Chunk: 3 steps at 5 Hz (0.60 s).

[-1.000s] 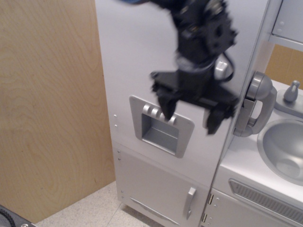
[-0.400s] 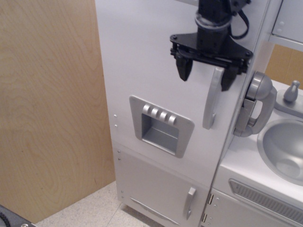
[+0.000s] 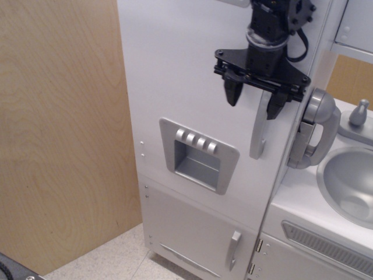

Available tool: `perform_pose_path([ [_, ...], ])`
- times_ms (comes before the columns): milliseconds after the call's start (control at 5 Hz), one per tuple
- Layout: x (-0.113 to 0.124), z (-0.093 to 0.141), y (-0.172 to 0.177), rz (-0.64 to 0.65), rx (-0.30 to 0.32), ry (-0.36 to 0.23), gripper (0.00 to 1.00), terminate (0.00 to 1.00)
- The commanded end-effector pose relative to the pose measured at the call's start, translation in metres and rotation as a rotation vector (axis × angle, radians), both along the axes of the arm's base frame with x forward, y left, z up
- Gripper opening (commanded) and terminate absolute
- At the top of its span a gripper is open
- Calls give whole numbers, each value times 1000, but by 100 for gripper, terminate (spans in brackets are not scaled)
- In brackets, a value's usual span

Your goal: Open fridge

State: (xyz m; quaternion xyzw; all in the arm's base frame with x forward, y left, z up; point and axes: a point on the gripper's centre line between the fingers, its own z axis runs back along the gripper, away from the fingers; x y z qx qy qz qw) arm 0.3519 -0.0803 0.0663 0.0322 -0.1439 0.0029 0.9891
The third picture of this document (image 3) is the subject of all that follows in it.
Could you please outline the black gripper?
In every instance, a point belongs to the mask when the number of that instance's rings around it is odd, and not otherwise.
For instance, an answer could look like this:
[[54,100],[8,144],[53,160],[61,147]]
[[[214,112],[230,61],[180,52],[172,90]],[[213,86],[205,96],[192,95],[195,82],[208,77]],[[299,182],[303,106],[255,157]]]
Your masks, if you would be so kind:
[[292,63],[302,61],[307,52],[308,44],[299,57],[289,57],[286,46],[270,51],[253,46],[242,50],[218,49],[214,72],[224,80],[226,99],[233,107],[244,84],[271,92],[266,111],[267,120],[274,120],[287,102],[303,99],[304,89],[311,79]]

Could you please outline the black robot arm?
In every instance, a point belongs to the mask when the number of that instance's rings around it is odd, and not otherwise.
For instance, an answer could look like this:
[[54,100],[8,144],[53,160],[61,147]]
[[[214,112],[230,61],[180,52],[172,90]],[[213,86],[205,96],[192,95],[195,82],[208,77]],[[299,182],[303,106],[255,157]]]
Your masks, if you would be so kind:
[[290,57],[289,38],[298,35],[308,48],[302,27],[313,20],[311,1],[251,1],[252,17],[247,28],[248,48],[215,52],[216,74],[224,80],[226,98],[235,106],[244,85],[270,93],[267,118],[274,120],[287,102],[302,101],[311,79],[296,67],[307,53]]

